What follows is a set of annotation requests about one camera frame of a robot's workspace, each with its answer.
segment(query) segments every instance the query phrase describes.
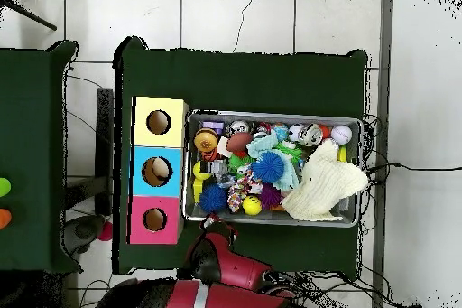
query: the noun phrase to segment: white baseball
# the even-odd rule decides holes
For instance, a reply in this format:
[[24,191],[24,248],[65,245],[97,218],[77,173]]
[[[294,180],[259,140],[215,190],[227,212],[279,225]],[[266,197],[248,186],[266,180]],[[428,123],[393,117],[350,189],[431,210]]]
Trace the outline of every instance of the white baseball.
[[333,138],[339,145],[346,145],[351,140],[351,129],[348,126],[334,126],[330,132],[330,137]]

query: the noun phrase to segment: gray plastic bin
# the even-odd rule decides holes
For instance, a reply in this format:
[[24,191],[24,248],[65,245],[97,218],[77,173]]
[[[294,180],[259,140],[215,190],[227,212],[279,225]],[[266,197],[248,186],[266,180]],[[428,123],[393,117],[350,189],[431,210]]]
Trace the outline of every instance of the gray plastic bin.
[[[182,212],[186,219],[203,220],[206,216],[206,212],[203,211],[198,204],[195,204],[192,190],[192,183],[194,181],[192,166],[200,159],[200,154],[193,142],[194,135],[199,130],[200,123],[203,121],[218,121],[228,123],[235,120],[269,123],[283,122],[288,126],[297,123],[318,123],[326,126],[346,125],[350,127],[353,132],[351,141],[346,145],[347,160],[350,163],[356,164],[358,167],[362,167],[363,165],[363,123],[356,118],[240,113],[218,110],[192,110],[187,118],[187,124],[189,127],[189,141],[187,141],[187,152],[184,154],[184,185],[183,194],[181,197]],[[357,193],[347,199],[341,200],[340,203],[338,203],[330,211],[332,215],[341,216],[342,220],[323,222],[301,221],[294,219],[285,211],[268,210],[262,210],[262,212],[253,217],[245,215],[242,210],[238,211],[236,214],[232,214],[229,210],[225,210],[219,212],[218,216],[223,220],[237,223],[348,228],[355,226],[355,224],[359,221],[360,210],[361,197],[359,196],[359,193]]]

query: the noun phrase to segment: metal frame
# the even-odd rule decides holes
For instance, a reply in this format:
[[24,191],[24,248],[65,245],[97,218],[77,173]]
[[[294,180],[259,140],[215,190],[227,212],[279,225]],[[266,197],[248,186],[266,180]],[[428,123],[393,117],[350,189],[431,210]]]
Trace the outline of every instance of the metal frame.
[[[382,0],[382,19],[380,31],[380,60],[377,116],[382,121],[382,132],[377,137],[378,152],[377,165],[386,164],[384,158],[388,155],[388,98],[390,97],[390,54],[392,48],[392,6],[393,0]],[[377,181],[384,181],[386,170],[376,174]],[[374,252],[373,252],[373,282],[372,285],[381,294],[383,293],[383,256],[385,246],[385,203],[386,184],[375,189],[374,217]],[[382,308],[383,300],[378,293],[373,293],[372,308]]]
[[97,90],[97,129],[95,141],[95,176],[68,184],[66,210],[87,198],[95,197],[95,213],[112,212],[112,160],[114,128],[114,91]]

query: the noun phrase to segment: green table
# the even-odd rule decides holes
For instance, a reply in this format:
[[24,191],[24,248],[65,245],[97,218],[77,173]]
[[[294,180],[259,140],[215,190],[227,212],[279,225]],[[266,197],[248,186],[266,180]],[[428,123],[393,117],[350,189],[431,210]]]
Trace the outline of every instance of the green table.
[[0,49],[0,177],[12,190],[0,208],[12,221],[0,229],[1,270],[75,271],[60,247],[64,218],[63,72],[77,45],[47,51]]
[[[198,223],[186,221],[177,245],[125,243],[132,96],[181,98],[190,108],[361,118],[366,60],[364,51],[347,56],[156,51],[137,37],[125,39],[114,62],[115,182],[124,189],[115,193],[114,270],[178,268],[199,234]],[[342,271],[356,278],[357,227],[240,224],[237,229],[236,252],[277,270]]]

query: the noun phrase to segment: white cloth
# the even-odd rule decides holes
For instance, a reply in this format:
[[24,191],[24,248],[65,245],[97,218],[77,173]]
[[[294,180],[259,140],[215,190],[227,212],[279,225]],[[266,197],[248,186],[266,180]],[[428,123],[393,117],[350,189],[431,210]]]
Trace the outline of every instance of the white cloth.
[[311,155],[303,167],[301,185],[283,199],[282,206],[298,220],[340,220],[329,211],[368,182],[358,167],[337,159],[337,148],[327,139]]

